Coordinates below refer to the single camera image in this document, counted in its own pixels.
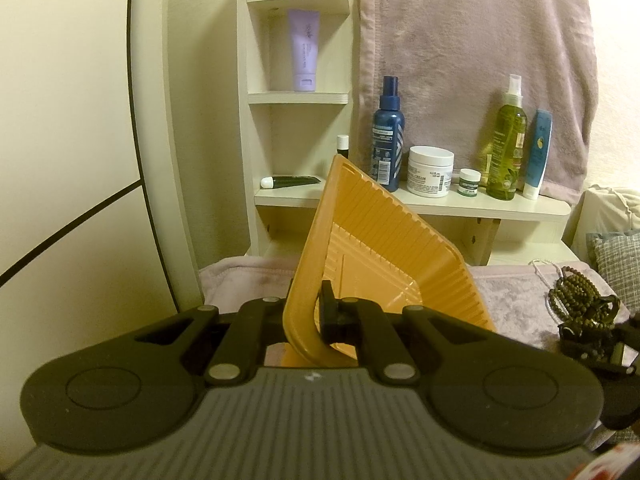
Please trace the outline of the orange plastic tray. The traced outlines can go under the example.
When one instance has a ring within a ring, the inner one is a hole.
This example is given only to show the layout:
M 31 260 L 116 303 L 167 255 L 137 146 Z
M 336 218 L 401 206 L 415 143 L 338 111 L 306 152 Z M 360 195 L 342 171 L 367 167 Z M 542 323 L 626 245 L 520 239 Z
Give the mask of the orange plastic tray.
M 351 344 L 334 348 L 318 327 L 318 295 L 372 300 L 390 313 L 424 304 L 493 330 L 462 253 L 446 237 L 341 155 L 334 157 L 282 315 L 291 361 L 356 365 Z

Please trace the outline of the grey checked pillow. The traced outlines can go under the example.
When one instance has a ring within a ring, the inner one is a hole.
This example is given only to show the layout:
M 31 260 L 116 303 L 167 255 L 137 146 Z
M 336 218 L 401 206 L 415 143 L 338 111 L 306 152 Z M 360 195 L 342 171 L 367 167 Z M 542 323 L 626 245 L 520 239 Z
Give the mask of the grey checked pillow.
M 586 236 L 594 268 L 632 315 L 639 313 L 639 237 L 638 229 Z

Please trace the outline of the cream pillow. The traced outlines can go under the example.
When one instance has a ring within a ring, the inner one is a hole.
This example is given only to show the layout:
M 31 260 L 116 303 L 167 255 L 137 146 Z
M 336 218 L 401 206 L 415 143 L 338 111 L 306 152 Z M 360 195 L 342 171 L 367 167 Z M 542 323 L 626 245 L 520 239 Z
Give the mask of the cream pillow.
M 639 229 L 639 192 L 628 188 L 593 185 L 582 193 L 570 249 L 588 261 L 587 235 Z

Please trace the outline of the black tube white cap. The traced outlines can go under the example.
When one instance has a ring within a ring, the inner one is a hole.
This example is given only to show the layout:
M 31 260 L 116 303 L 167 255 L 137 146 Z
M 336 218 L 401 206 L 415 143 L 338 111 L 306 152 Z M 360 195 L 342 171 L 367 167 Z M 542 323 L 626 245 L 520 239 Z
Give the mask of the black tube white cap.
M 260 180 L 262 190 L 274 190 L 275 188 L 292 188 L 293 186 L 313 185 L 321 180 L 315 176 L 269 176 Z

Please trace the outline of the white cream jar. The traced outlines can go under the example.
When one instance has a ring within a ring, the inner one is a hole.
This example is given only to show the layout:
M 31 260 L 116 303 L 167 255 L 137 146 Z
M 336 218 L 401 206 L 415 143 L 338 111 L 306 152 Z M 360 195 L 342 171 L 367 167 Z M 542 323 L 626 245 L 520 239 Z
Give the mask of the white cream jar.
M 423 197 L 444 197 L 450 189 L 452 170 L 453 152 L 434 146 L 412 146 L 408 159 L 408 191 Z

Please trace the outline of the small green-label jar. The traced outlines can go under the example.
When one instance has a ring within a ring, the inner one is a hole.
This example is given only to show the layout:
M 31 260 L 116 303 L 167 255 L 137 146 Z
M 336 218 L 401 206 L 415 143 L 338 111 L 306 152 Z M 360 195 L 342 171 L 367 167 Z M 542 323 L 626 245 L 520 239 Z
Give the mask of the small green-label jar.
M 474 169 L 462 168 L 459 171 L 458 193 L 465 197 L 475 197 L 480 187 L 482 174 Z

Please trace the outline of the black lip balm stick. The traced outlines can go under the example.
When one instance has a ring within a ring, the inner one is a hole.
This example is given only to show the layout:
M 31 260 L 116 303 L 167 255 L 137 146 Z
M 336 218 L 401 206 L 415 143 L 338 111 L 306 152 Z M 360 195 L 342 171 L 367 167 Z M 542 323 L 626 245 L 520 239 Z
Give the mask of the black lip balm stick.
M 339 134 L 336 137 L 336 152 L 337 154 L 349 158 L 349 135 Z

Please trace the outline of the blue spray bottle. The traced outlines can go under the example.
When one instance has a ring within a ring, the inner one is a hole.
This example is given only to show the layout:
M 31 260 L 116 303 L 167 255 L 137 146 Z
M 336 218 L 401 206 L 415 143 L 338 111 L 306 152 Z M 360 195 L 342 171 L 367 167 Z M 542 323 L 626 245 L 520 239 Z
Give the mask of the blue spray bottle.
M 399 188 L 405 116 L 400 109 L 398 78 L 385 76 L 373 115 L 370 177 L 388 192 Z

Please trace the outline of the blue and white tube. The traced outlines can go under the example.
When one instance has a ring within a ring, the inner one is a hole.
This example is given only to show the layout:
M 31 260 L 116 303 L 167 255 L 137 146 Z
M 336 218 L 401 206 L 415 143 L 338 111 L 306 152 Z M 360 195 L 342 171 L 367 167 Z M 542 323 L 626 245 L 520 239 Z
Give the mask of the blue and white tube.
M 536 200 L 539 196 L 548 164 L 552 128 L 552 114 L 548 110 L 538 108 L 523 188 L 523 196 L 528 200 Z

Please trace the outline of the green oil spray bottle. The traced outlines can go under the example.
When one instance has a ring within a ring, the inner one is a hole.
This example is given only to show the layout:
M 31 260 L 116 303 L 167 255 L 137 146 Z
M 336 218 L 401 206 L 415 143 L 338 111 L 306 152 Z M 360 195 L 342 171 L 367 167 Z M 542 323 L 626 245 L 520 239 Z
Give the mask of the green oil spray bottle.
M 522 166 L 527 117 L 523 110 L 522 77 L 509 76 L 491 142 L 486 192 L 497 200 L 513 200 Z

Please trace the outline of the white wooden shelf unit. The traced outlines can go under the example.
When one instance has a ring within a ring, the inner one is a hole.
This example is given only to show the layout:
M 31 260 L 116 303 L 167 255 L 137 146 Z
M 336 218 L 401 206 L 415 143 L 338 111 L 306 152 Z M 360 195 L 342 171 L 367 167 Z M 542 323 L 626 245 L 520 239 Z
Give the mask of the white wooden shelf unit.
M 292 86 L 290 9 L 320 14 L 318 82 Z M 322 184 L 264 190 L 264 177 L 320 179 L 329 172 L 341 134 L 357 144 L 359 11 L 357 0 L 236 0 L 239 118 L 251 256 L 302 252 Z M 450 191 L 426 198 L 395 192 L 412 211 L 451 240 L 473 266 L 573 261 L 562 241 L 570 205 L 541 197 L 510 202 Z

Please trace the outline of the purple lotion tube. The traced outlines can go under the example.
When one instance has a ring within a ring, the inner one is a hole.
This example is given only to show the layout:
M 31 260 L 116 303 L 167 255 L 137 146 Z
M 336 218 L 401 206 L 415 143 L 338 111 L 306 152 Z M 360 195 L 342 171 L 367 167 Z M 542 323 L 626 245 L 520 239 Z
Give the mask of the purple lotion tube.
M 319 51 L 320 13 L 288 10 L 293 86 L 295 91 L 314 92 Z

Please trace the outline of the pink hanging towel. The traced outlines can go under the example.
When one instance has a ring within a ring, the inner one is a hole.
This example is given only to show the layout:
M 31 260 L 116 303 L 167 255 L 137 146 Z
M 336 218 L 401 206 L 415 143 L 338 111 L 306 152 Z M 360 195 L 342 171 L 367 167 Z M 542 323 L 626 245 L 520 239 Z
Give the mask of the pink hanging towel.
M 399 80 L 405 144 L 446 148 L 458 166 L 476 168 L 518 75 L 526 115 L 553 119 L 540 192 L 579 200 L 598 105 L 588 0 L 359 0 L 359 26 L 352 156 L 362 168 L 385 77 Z

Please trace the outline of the white oval mirror frame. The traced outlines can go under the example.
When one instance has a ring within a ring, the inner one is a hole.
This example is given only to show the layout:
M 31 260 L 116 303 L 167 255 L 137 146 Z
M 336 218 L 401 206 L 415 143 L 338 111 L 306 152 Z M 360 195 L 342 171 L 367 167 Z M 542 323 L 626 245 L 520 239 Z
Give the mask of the white oval mirror frame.
M 203 299 L 172 126 L 168 0 L 129 0 L 128 8 L 131 117 L 146 208 L 171 300 L 189 310 Z

